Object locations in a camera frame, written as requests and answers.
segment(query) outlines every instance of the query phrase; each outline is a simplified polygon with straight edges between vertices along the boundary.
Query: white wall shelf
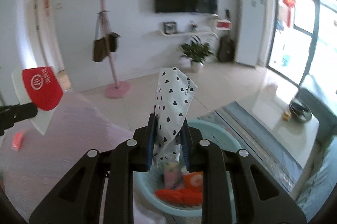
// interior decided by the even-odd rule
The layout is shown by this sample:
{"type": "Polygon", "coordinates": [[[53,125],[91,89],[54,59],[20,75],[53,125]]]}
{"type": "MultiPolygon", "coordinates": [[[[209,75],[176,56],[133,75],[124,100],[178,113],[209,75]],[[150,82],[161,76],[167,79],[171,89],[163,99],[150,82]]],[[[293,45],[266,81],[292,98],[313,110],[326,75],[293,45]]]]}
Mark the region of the white wall shelf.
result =
{"type": "Polygon", "coordinates": [[[178,32],[178,33],[175,33],[175,34],[165,34],[162,30],[159,30],[159,33],[162,36],[165,36],[165,37],[181,37],[181,36],[192,36],[192,35],[212,35],[212,36],[215,36],[216,38],[218,38],[218,35],[216,35],[212,31],[178,32]]]}
{"type": "Polygon", "coordinates": [[[214,28],[216,30],[231,30],[232,23],[229,20],[214,20],[214,28]]]}

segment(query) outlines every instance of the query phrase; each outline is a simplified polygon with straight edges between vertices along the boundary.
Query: glass door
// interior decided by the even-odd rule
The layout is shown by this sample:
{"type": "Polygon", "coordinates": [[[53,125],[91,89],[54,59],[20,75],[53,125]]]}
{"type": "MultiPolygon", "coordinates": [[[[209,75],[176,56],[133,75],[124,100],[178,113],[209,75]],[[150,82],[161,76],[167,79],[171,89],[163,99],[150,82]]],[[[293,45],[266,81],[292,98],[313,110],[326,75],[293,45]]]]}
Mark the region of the glass door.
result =
{"type": "Polygon", "coordinates": [[[320,0],[320,22],[309,74],[328,92],[337,90],[337,0],[320,0]]]}
{"type": "Polygon", "coordinates": [[[295,85],[307,66],[315,25],[314,0],[278,0],[268,67],[295,85]]]}

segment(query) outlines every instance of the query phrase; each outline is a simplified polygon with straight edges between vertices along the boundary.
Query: metal screw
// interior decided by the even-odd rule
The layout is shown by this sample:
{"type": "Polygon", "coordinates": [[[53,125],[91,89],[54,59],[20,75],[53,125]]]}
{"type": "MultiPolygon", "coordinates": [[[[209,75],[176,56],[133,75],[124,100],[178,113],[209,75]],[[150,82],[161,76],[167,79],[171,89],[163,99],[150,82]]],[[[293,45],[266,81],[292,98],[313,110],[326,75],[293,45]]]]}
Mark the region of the metal screw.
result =
{"type": "Polygon", "coordinates": [[[97,151],[96,150],[90,150],[90,151],[88,151],[87,156],[89,158],[94,158],[95,156],[97,156],[97,151]]]}
{"type": "Polygon", "coordinates": [[[241,149],[241,150],[239,151],[239,155],[245,158],[245,157],[248,157],[249,153],[248,153],[247,150],[241,149]]]}
{"type": "Polygon", "coordinates": [[[129,139],[129,140],[126,142],[126,144],[127,144],[128,146],[135,146],[135,145],[137,145],[137,140],[131,138],[131,139],[129,139]]]}
{"type": "Polygon", "coordinates": [[[201,146],[208,146],[208,145],[210,145],[210,142],[207,139],[202,139],[202,140],[199,141],[199,144],[201,146]]]}

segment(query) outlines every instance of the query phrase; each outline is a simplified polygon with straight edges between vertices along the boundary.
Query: pink bedsheet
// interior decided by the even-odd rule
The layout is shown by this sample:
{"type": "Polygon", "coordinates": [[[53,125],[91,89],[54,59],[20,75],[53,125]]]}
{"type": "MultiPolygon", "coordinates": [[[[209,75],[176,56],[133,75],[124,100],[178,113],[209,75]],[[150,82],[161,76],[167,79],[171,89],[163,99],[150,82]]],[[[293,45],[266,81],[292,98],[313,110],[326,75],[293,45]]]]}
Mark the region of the pink bedsheet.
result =
{"type": "MultiPolygon", "coordinates": [[[[45,136],[28,120],[6,131],[0,147],[6,195],[28,220],[46,194],[88,150],[111,150],[132,136],[133,132],[110,124],[83,95],[65,93],[45,136]],[[11,149],[11,142],[21,130],[26,133],[16,152],[11,149]]],[[[134,209],[135,223],[162,222],[161,216],[153,213],[150,215],[155,222],[144,217],[136,204],[134,209]]]]}

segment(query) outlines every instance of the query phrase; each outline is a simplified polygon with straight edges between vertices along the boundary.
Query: white cabinet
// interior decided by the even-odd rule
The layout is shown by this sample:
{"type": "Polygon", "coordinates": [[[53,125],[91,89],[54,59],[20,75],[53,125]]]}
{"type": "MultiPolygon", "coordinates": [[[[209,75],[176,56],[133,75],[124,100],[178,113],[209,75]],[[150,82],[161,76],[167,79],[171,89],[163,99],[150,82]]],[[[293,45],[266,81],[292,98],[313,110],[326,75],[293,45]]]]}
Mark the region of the white cabinet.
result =
{"type": "Polygon", "coordinates": [[[250,66],[257,64],[265,23],[266,0],[241,0],[239,38],[235,61],[250,66]]]}

